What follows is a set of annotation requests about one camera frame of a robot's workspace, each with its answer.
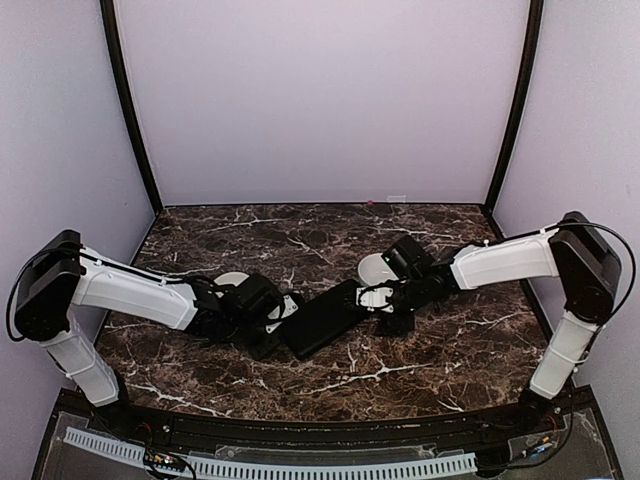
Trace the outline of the black zippered tool case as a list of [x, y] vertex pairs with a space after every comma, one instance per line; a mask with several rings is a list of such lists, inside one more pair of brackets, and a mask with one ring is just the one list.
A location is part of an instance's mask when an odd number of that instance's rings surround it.
[[368, 316], [355, 303], [359, 287], [356, 280], [345, 280], [283, 321], [278, 328], [281, 340], [298, 360], [308, 359]]

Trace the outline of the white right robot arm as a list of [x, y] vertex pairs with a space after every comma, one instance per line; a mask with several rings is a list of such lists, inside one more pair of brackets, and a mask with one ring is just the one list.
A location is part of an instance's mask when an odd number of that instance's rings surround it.
[[438, 257], [404, 236], [380, 254], [393, 278], [363, 280], [356, 306], [399, 314], [463, 292], [509, 282], [529, 287], [546, 317], [558, 319], [525, 389], [510, 413], [521, 434], [534, 432], [554, 399], [586, 362], [607, 323], [631, 296], [638, 274], [635, 253], [614, 229], [570, 211], [551, 225], [496, 240], [467, 243]]

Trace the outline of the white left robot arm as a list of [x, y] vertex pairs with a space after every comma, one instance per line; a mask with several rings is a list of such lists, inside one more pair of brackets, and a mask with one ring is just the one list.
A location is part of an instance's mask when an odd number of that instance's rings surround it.
[[169, 277], [119, 263], [63, 230], [21, 267], [6, 303], [9, 339], [40, 344], [120, 436], [141, 427], [126, 387], [74, 317], [94, 307], [155, 322], [211, 344], [240, 341], [261, 357], [299, 304], [261, 274]]

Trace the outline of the plain white bowl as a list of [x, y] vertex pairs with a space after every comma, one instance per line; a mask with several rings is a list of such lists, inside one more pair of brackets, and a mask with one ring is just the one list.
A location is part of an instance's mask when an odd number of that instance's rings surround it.
[[364, 257], [358, 264], [357, 274], [359, 283], [363, 287], [398, 279], [397, 275], [384, 261], [381, 253], [373, 253]]

